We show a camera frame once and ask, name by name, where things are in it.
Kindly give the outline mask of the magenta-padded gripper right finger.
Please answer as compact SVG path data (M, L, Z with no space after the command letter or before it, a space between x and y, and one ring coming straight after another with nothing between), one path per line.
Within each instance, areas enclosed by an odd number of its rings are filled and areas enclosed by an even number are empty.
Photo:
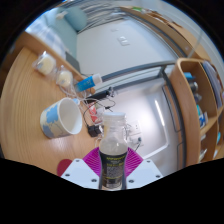
M131 148L126 156L124 174L126 189L141 188L163 177L151 159L144 160Z

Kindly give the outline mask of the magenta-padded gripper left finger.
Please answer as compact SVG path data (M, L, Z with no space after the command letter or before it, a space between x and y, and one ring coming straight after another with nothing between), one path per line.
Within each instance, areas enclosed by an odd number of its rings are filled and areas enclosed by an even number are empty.
M101 177L99 148L90 151L83 159L61 160L60 177L84 188L99 189Z

